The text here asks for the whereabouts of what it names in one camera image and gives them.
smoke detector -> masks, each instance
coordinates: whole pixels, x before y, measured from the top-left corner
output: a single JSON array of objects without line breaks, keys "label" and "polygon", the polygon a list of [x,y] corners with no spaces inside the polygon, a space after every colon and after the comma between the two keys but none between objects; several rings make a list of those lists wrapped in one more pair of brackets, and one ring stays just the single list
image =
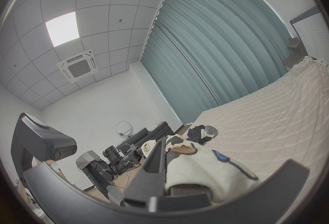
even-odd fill
[{"label": "smoke detector", "polygon": [[98,73],[95,56],[91,49],[58,62],[57,67],[71,83]]}]

curtain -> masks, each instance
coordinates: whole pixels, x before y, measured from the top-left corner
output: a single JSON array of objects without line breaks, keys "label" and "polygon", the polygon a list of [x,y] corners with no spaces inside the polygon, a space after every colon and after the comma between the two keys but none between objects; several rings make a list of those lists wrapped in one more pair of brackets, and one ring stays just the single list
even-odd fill
[{"label": "curtain", "polygon": [[263,0],[165,0],[142,63],[186,124],[283,76],[290,37]]}]

headboard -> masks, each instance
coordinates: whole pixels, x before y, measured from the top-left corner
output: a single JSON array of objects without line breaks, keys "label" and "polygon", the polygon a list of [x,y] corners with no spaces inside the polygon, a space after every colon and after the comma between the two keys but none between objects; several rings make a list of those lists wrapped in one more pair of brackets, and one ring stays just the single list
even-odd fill
[{"label": "headboard", "polygon": [[313,58],[322,58],[329,62],[329,29],[315,6],[290,21],[298,34],[305,53]]}]

striped bed sheet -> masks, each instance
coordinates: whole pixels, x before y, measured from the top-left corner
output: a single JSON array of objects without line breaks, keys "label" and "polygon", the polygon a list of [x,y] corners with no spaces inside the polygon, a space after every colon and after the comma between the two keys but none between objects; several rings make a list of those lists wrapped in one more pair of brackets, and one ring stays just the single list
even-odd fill
[{"label": "striped bed sheet", "polygon": [[310,175],[290,210],[307,194],[329,155],[327,65],[305,57],[272,84],[204,111],[193,123],[211,125],[218,136],[205,143],[243,163],[264,181],[287,159]]}]

square light panel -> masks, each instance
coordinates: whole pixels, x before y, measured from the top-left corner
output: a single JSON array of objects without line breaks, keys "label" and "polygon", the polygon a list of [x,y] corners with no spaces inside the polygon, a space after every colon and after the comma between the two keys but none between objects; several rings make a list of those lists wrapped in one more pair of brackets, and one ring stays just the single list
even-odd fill
[{"label": "square light panel", "polygon": [[46,28],[54,47],[79,38],[75,11],[47,21]]}]

